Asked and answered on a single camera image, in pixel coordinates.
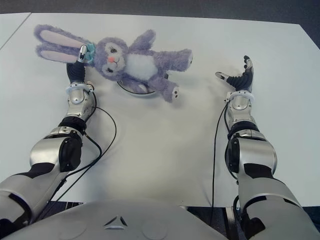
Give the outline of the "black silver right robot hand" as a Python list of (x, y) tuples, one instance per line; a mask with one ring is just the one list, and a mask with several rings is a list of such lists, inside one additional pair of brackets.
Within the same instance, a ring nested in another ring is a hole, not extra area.
[(244, 60), (244, 72), (241, 76), (230, 76), (223, 72), (216, 72), (215, 76), (225, 81), (232, 86), (236, 91), (248, 91), (252, 92), (254, 68), (252, 60), (249, 56), (245, 55)]

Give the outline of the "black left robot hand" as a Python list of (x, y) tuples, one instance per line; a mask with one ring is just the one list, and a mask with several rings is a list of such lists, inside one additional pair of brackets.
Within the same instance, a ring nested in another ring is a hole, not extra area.
[(66, 64), (66, 72), (70, 83), (85, 83), (85, 60), (87, 53), (87, 46), (82, 45), (79, 49), (78, 58), (74, 63)]

